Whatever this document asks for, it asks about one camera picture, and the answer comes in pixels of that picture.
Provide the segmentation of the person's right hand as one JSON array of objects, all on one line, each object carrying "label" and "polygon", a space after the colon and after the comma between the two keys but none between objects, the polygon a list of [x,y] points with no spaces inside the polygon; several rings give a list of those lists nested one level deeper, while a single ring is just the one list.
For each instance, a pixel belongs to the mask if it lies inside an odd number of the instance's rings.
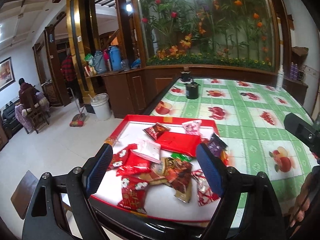
[{"label": "person's right hand", "polygon": [[294,207],[291,212],[289,227],[293,227],[297,222],[301,222],[304,219],[305,212],[310,206],[309,187],[312,181],[312,174],[308,174],[306,177],[299,195],[296,197]]}]

